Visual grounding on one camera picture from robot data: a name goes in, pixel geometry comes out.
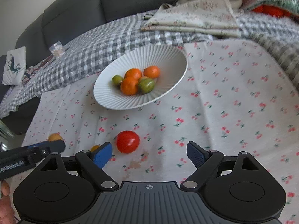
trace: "human hand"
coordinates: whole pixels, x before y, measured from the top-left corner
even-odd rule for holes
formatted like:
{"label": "human hand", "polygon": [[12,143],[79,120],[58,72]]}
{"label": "human hand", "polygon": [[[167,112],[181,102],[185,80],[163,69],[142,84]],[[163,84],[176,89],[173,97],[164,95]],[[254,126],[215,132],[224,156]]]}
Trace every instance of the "human hand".
{"label": "human hand", "polygon": [[2,198],[0,199],[0,224],[15,224],[15,211],[13,210],[9,197],[9,185],[2,182]]}

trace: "ribbed bowl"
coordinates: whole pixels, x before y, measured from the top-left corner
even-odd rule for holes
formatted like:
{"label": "ribbed bowl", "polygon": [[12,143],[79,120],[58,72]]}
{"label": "ribbed bowl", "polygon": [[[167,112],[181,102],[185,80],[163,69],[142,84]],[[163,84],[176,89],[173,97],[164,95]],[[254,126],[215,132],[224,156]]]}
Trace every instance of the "ribbed bowl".
{"label": "ribbed bowl", "polygon": [[[143,71],[149,66],[160,68],[160,76],[150,93],[126,96],[113,86],[111,79],[114,75],[124,76],[131,68]],[[113,110],[147,105],[174,89],[185,75],[187,66],[187,56],[177,47],[150,45],[137,48],[116,59],[101,72],[94,86],[95,99],[103,107]]]}

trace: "bowl rim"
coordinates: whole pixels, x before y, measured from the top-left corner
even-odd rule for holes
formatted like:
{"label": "bowl rim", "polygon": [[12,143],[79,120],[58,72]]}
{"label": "bowl rim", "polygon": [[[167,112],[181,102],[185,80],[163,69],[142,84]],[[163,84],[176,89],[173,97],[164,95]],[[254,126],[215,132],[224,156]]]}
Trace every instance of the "bowl rim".
{"label": "bowl rim", "polygon": [[[146,103],[143,103],[143,104],[140,104],[140,105],[136,105],[136,106],[126,107],[126,108],[111,108],[111,107],[107,107],[107,106],[102,105],[98,101],[97,97],[95,96],[95,86],[97,85],[97,81],[98,81],[99,77],[101,76],[101,74],[105,71],[105,69],[108,68],[113,62],[115,62],[116,60],[118,60],[119,58],[121,58],[122,56],[124,56],[125,54],[132,53],[133,51],[135,51],[137,49],[140,49],[142,47],[150,47],[150,46],[153,46],[153,47],[155,47],[155,46],[166,46],[166,47],[170,47],[171,46],[171,47],[174,47],[177,51],[181,52],[185,56],[185,59],[186,59],[186,68],[185,68],[185,70],[184,70],[183,75],[181,76],[181,78],[170,89],[168,89],[165,93],[162,93],[160,96],[158,96],[158,97],[156,97],[156,98],[154,98],[154,99],[152,99],[152,100],[150,100],[150,101],[148,101]],[[187,56],[186,52],[184,51],[184,46],[182,46],[183,49],[179,49],[178,47],[179,46],[174,46],[174,45],[169,45],[169,44],[149,44],[149,45],[141,46],[141,47],[135,48],[133,50],[130,50],[130,51],[124,53],[123,55],[121,55],[120,57],[116,58],[103,71],[101,71],[101,73],[97,77],[97,79],[95,81],[95,84],[94,84],[94,87],[93,87],[93,95],[95,97],[95,100],[97,101],[97,103],[99,105],[101,105],[104,108],[110,109],[110,110],[130,110],[130,109],[136,109],[136,108],[148,105],[148,104],[150,104],[150,103],[152,103],[152,102],[154,102],[154,101],[162,98],[164,95],[166,95],[167,93],[169,93],[171,90],[173,90],[180,83],[180,81],[183,79],[183,77],[185,76],[185,74],[187,72],[187,69],[188,69],[189,60],[188,60],[188,56]]]}

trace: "gray couch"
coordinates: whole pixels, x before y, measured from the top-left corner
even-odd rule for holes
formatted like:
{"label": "gray couch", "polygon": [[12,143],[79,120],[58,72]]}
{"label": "gray couch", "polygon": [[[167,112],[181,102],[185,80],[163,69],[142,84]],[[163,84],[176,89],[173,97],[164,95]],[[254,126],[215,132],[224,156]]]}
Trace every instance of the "gray couch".
{"label": "gray couch", "polygon": [[[64,45],[80,34],[118,18],[158,8],[175,0],[56,0],[18,38],[15,48],[26,46],[27,67],[50,55],[57,41]],[[0,57],[2,77],[6,55]],[[0,84],[0,100],[9,86]],[[20,105],[2,121],[15,133],[25,133],[37,110],[39,98]]]}

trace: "orange fruit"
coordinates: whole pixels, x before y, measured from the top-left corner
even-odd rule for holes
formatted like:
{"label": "orange fruit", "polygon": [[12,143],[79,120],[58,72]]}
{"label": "orange fruit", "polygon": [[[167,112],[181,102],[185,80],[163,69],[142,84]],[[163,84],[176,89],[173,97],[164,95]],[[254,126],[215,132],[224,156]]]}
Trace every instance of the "orange fruit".
{"label": "orange fruit", "polygon": [[160,76],[160,69],[157,66],[149,66],[143,71],[143,75],[149,78],[157,78]]}
{"label": "orange fruit", "polygon": [[58,133],[53,133],[48,137],[48,141],[57,141],[57,140],[63,140],[62,136]]}
{"label": "orange fruit", "polygon": [[124,95],[134,95],[138,91],[138,81],[133,77],[125,77],[121,82],[121,91]]}
{"label": "orange fruit", "polygon": [[138,79],[142,77],[142,72],[137,68],[132,68],[126,72],[125,78],[126,77],[133,77],[138,81]]}
{"label": "orange fruit", "polygon": [[92,148],[90,148],[90,151],[93,152],[96,149],[98,149],[99,147],[100,147],[100,145],[94,145],[94,146],[92,146]]}

